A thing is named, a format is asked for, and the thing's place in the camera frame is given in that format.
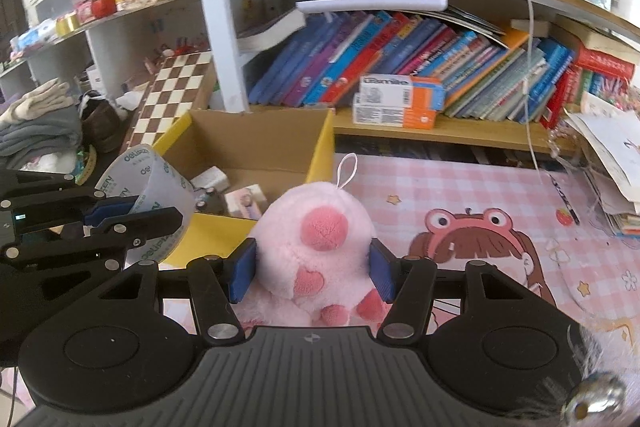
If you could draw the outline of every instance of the metal bell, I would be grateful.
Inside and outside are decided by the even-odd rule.
[[[562,425],[591,427],[606,425],[622,413],[626,385],[613,373],[593,373],[569,393],[562,406]]]

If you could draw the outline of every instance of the pink pig plush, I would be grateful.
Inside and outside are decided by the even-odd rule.
[[[245,330],[257,325],[368,325],[389,306],[369,278],[373,223],[362,204],[326,182],[288,190],[255,225],[256,274],[234,306]]]

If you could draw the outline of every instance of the pink tablecloth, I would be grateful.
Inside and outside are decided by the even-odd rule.
[[[336,166],[341,157],[336,155]],[[416,248],[428,251],[439,240],[442,267],[461,269],[480,256],[578,321],[591,319],[592,326],[619,330],[620,342],[632,345],[640,327],[640,243],[607,236],[598,228],[579,180],[554,177],[577,212],[579,226],[561,212],[564,204],[548,174],[541,181],[537,172],[526,169],[360,156],[346,189],[364,204],[378,237],[398,257],[408,253],[418,234],[432,232],[421,236]],[[449,227],[478,222],[501,239],[478,235],[477,227],[469,241],[447,236]],[[498,257],[500,251],[508,253]],[[430,329],[451,318],[457,305],[437,302]],[[186,301],[167,301],[164,309],[194,332]],[[4,377],[5,387],[8,371]],[[18,396],[29,402],[23,385]]]

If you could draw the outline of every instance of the white hanging loop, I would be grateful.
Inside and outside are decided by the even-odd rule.
[[[347,178],[347,181],[345,181],[342,185],[340,185],[340,174],[342,172],[342,165],[347,158],[353,158],[353,171],[351,171],[351,176]],[[348,155],[342,158],[342,160],[340,160],[340,164],[338,165],[338,181],[335,184],[335,186],[338,188],[345,188],[347,183],[353,180],[353,177],[356,175],[357,170],[358,170],[358,157],[356,156],[356,153],[350,152]]]

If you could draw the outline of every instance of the stuffed animal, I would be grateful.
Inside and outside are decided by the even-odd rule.
[[[389,306],[369,278],[373,223],[362,204],[326,182],[292,188],[252,233],[256,274],[234,311],[257,325],[378,330]]]

